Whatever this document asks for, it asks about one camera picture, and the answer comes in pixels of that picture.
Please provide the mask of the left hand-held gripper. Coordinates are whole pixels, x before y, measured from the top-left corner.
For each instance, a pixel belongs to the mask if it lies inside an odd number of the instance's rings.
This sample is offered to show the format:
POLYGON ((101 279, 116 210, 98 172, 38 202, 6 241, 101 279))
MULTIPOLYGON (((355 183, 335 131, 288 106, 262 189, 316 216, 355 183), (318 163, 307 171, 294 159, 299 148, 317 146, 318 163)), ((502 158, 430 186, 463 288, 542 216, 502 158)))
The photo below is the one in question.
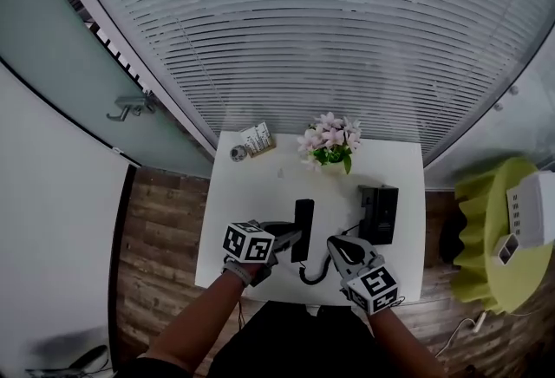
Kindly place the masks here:
POLYGON ((278 264, 277 254, 291 249, 301 237, 291 222, 230 223, 223 239, 222 271, 231 271, 245 286, 256 287, 271 275, 278 264))

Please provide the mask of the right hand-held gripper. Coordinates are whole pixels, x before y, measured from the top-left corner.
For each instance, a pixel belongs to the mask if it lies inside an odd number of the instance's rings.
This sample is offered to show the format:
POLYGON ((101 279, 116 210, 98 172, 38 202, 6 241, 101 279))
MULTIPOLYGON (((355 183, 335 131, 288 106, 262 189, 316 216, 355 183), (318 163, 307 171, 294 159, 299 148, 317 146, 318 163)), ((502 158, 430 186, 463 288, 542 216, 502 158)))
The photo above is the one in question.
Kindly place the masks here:
POLYGON ((382 255, 375 257, 373 246, 365 239, 338 235, 327 239, 327 248, 348 300, 367 315, 395 305, 399 284, 382 255), (350 264, 368 264, 350 275, 350 264))

